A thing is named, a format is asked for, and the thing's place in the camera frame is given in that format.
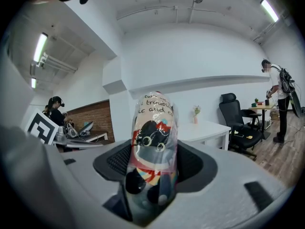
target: white table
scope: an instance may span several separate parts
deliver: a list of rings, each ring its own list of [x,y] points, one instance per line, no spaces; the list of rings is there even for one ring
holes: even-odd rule
[[[223,149],[228,150],[229,132],[231,128],[209,121],[201,121],[198,124],[180,123],[178,127],[178,139],[183,141],[207,141],[223,137]]]

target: plastic bag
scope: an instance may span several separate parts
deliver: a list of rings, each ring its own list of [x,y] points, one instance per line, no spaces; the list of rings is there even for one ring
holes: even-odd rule
[[[129,208],[138,225],[149,223],[175,196],[177,124],[177,108],[160,92],[138,100],[125,179]]]

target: box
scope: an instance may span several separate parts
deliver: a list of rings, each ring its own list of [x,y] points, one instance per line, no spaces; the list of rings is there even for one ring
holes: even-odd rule
[[[279,119],[279,116],[278,115],[272,115],[271,116],[271,120],[278,120]]]

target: black cap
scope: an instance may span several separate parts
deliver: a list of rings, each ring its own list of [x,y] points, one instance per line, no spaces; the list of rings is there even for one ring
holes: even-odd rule
[[[262,66],[264,66],[265,63],[270,63],[270,62],[269,62],[267,59],[264,59],[264,60],[262,61]]]

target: black shoes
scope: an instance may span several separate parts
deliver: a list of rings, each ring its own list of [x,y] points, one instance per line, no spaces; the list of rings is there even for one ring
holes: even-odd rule
[[[279,138],[279,136],[275,136],[275,137],[273,138],[273,141],[274,141],[275,143],[284,143],[284,140],[281,139],[281,138]]]

